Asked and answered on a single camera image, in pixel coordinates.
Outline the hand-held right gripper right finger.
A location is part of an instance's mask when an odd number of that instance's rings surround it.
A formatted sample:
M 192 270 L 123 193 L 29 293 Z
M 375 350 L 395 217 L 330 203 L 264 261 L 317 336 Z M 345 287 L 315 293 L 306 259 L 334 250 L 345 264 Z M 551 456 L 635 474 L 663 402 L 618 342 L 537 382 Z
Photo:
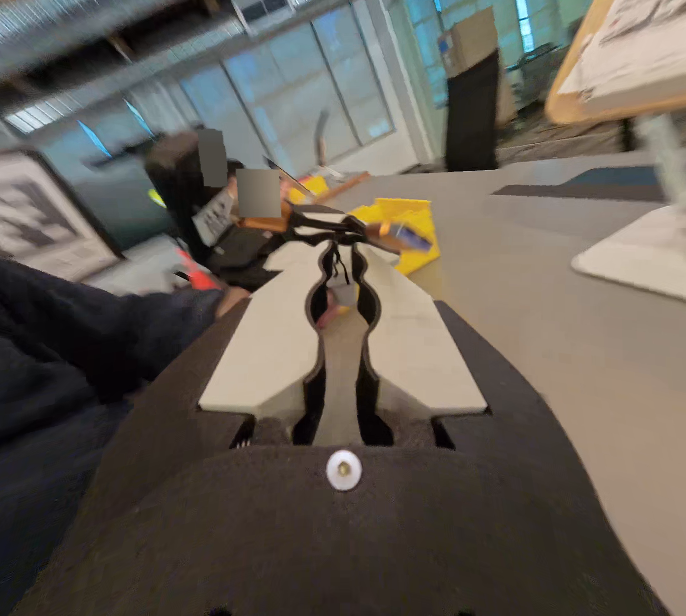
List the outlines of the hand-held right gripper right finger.
M 432 296 L 370 245 L 354 245 L 351 261 L 368 325 L 356 381 L 365 445 L 392 446 L 392 422 L 485 414 L 486 399 Z

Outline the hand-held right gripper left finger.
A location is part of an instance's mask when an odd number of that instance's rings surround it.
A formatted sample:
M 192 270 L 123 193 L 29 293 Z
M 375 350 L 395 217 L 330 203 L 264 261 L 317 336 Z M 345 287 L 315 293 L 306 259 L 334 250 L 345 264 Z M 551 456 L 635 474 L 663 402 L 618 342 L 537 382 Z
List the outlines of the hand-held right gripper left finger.
M 329 251 L 320 269 L 279 272 L 254 292 L 202 393 L 203 412 L 278 420 L 293 444 L 313 443 L 324 406 Z

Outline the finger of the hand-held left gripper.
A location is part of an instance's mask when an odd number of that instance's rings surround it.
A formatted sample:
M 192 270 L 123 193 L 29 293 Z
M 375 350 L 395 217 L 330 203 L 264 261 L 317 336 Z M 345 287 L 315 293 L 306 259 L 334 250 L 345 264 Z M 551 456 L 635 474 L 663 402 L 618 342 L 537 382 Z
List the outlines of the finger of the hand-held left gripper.
M 322 220 L 309 213 L 291 213 L 291 236 L 303 242 L 368 242 L 366 225 L 348 214 L 333 214 L 338 220 Z
M 329 250 L 329 241 L 316 245 L 304 241 L 290 241 L 272 252 L 263 268 L 271 272 L 285 272 L 294 269 L 320 269 L 321 257 Z

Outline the black usb cable orange plugs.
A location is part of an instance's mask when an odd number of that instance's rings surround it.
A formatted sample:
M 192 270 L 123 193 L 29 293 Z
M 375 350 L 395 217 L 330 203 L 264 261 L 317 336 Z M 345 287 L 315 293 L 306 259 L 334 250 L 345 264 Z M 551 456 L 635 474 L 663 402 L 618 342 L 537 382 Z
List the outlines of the black usb cable orange plugs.
M 390 222 L 360 224 L 352 221 L 338 223 L 330 234 L 332 269 L 327 281 L 329 288 L 353 286 L 362 280 L 374 263 L 395 268 L 401 259 L 401 242 L 394 236 Z

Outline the yellow plastic bin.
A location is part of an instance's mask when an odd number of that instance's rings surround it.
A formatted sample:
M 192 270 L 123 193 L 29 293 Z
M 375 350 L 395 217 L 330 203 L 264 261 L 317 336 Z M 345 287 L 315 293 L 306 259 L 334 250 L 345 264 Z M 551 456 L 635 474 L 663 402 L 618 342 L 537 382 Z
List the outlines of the yellow plastic bin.
M 359 206 L 349 210 L 347 214 L 364 223 L 390 221 L 408 226 L 432 243 L 432 248 L 427 252 L 416 250 L 401 252 L 395 268 L 404 276 L 417 272 L 441 255 L 433 222 L 432 202 L 429 200 L 376 198 L 371 205 Z

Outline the person's left hand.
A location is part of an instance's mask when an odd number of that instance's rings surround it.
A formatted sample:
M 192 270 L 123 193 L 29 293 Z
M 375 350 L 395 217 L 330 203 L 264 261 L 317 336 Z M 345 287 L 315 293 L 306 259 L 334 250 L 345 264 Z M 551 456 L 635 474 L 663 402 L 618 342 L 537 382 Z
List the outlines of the person's left hand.
M 239 286 L 228 286 L 215 310 L 215 319 L 226 315 L 232 308 L 243 300 L 249 299 L 251 292 Z

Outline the cardboard box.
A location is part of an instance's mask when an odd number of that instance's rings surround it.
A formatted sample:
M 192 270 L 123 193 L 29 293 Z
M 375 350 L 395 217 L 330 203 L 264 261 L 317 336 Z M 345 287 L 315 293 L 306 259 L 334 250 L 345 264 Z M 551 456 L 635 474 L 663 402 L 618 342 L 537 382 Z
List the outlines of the cardboard box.
M 438 49 L 445 74 L 452 79 L 481 63 L 493 53 L 500 53 L 492 6 L 454 24 L 438 38 Z M 500 63 L 496 108 L 496 127 L 503 129 L 517 116 L 515 97 Z

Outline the black white framed poster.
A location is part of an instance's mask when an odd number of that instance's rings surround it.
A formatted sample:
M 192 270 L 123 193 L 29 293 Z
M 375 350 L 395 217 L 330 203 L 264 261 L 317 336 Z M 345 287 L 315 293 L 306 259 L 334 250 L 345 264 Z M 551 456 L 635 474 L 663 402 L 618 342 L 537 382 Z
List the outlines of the black white framed poster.
M 1 151 L 1 257 L 71 282 L 124 260 L 46 158 L 24 147 Z

